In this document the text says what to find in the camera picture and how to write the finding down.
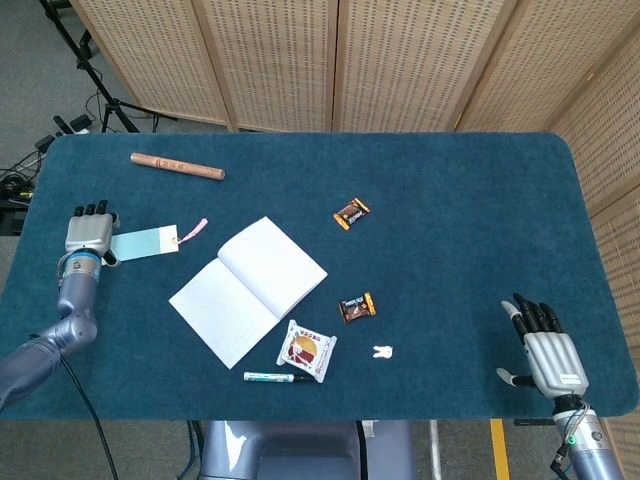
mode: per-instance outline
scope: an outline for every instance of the notebook page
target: notebook page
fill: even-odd
[[[219,259],[204,267],[169,303],[229,369],[279,320]]]
[[[218,256],[279,319],[327,276],[267,217],[225,243]]]

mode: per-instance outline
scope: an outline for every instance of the marker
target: marker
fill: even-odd
[[[298,383],[314,382],[309,375],[297,375],[292,373],[255,373],[244,372],[245,382],[277,382],[277,383]]]

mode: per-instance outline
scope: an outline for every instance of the wooden rolling pin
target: wooden rolling pin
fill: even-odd
[[[132,153],[131,161],[138,165],[147,167],[163,168],[174,172],[188,173],[190,175],[198,175],[200,177],[213,178],[214,180],[222,180],[224,178],[224,170],[220,168],[205,167],[195,163],[180,162],[170,158],[154,157],[145,155],[144,153]]]

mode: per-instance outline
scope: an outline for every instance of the candy wrapper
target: candy wrapper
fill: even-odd
[[[351,323],[360,317],[373,317],[376,307],[373,304],[371,292],[365,292],[361,297],[340,302],[340,313],[344,323]]]
[[[367,207],[362,200],[354,198],[338,213],[333,214],[336,222],[340,224],[345,230],[349,230],[351,225],[355,223],[360,217],[364,217],[371,210]]]

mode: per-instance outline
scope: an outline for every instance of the tripod stand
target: tripod stand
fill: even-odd
[[[96,71],[94,70],[94,68],[91,66],[91,63],[89,63],[89,61],[85,58],[85,56],[82,54],[82,52],[74,42],[73,38],[71,38],[71,35],[67,31],[67,29],[64,27],[64,25],[60,21],[60,18],[58,18],[58,15],[53,10],[49,2],[47,0],[39,0],[39,2],[40,2],[40,5],[42,5],[42,8],[44,8],[44,11],[47,17],[55,24],[56,28],[58,29],[58,33],[60,33],[63,40],[66,42],[67,46],[75,54],[78,68],[87,72],[89,77],[91,77],[91,80],[93,80],[93,83],[96,85],[98,91],[102,94],[102,96],[105,99],[105,102],[106,102],[105,114],[104,114],[104,119],[102,120],[103,133],[107,131],[109,117],[111,116],[112,113],[118,117],[120,122],[122,122],[122,125],[124,125],[124,128],[127,129],[127,132],[129,133],[140,132],[140,130],[138,130],[138,128],[133,124],[133,122],[129,119],[129,117],[127,117],[127,114],[122,111],[122,107],[127,107],[133,110],[138,110],[139,112],[148,113],[150,115],[154,115],[156,118],[162,117],[162,118],[167,118],[173,121],[177,120],[177,118],[175,117],[154,112],[153,110],[149,110],[147,108],[138,107],[137,105],[132,105],[131,103],[123,102],[122,100],[112,97],[109,91],[107,90],[107,88],[102,83],[102,80],[100,80],[100,77],[98,77],[98,75],[96,74]]]

